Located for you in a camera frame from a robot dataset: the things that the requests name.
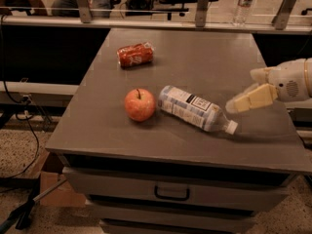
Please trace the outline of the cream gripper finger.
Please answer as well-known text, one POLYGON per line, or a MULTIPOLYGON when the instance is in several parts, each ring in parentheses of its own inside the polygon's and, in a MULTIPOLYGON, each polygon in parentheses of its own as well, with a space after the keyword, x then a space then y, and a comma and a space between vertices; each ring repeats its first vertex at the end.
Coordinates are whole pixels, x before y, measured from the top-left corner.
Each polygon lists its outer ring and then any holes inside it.
POLYGON ((277 98, 278 93, 275 86, 253 84, 226 102, 225 109, 231 114, 237 114, 271 105, 277 98))
POLYGON ((259 84, 268 82, 268 76, 271 72, 272 67, 256 68, 250 71, 251 77, 254 81, 259 84))

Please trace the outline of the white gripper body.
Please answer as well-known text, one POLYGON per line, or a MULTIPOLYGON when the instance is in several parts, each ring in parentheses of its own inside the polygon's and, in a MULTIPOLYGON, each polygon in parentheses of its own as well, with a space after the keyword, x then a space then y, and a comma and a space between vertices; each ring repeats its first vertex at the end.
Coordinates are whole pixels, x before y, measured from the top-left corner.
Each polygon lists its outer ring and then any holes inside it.
POLYGON ((280 101, 307 100, 304 58, 286 61, 273 67, 268 74, 268 83, 277 89, 280 101))

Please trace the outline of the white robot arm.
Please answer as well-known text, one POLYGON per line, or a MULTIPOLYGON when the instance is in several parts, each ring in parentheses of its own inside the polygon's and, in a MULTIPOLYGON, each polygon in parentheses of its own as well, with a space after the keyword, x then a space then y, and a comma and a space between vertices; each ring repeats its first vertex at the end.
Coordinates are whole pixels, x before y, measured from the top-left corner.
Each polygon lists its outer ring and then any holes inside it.
POLYGON ((250 71, 254 84, 226 102, 231 114, 241 113, 282 102, 312 98, 312 58, 285 61, 277 66, 250 71))

